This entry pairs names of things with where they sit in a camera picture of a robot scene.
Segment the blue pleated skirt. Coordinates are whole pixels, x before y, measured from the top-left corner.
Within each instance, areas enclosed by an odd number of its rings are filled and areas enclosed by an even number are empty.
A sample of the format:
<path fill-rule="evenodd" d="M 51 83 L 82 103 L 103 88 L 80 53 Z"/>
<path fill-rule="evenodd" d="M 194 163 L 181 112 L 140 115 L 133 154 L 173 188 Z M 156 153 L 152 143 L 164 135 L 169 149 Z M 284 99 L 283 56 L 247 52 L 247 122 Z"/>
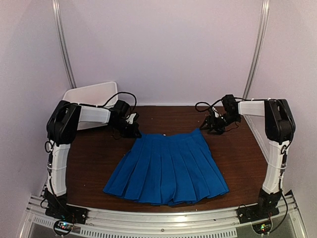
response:
<path fill-rule="evenodd" d="M 151 205 L 194 204 L 229 192 L 201 131 L 142 134 L 118 163 L 103 192 Z"/>

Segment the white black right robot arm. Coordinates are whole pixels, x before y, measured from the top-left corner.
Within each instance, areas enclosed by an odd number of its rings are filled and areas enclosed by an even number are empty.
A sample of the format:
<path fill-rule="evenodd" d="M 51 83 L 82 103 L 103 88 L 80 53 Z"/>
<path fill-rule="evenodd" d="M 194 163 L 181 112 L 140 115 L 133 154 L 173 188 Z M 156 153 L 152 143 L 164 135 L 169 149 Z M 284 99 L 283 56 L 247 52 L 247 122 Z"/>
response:
<path fill-rule="evenodd" d="M 207 130 L 208 134 L 225 133 L 226 127 L 240 122 L 241 117 L 264 118 L 269 158 L 261 192 L 267 196 L 282 193 L 288 150 L 296 131 L 295 120 L 286 99 L 243 99 L 227 94 L 213 104 L 198 102 L 195 110 L 209 113 L 200 126 L 200 130 Z"/>

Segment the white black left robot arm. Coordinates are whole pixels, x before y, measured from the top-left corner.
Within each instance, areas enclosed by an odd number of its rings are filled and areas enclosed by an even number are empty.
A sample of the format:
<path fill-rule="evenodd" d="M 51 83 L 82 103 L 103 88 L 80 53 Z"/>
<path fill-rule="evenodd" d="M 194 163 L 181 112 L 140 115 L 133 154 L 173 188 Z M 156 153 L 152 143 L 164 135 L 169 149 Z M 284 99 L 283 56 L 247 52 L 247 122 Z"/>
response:
<path fill-rule="evenodd" d="M 66 195 L 66 167 L 70 146 L 80 123 L 98 123 L 116 129 L 123 138 L 140 138 L 139 114 L 128 103 L 118 100 L 113 107 L 71 103 L 61 100 L 47 123 L 49 161 L 48 191 L 56 197 Z"/>

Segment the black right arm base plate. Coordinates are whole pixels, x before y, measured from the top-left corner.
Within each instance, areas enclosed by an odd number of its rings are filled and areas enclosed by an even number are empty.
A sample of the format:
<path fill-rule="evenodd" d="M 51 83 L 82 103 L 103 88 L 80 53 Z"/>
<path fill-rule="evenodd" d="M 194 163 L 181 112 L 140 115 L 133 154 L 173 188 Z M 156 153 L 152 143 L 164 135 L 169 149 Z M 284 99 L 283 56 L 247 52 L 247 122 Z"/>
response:
<path fill-rule="evenodd" d="M 243 224 L 262 219 L 268 219 L 270 216 L 278 215 L 279 210 L 277 208 L 277 202 L 269 201 L 267 203 L 267 201 L 260 198 L 258 200 L 258 203 L 254 205 L 239 205 L 236 209 L 236 214 L 238 216 L 240 224 Z"/>

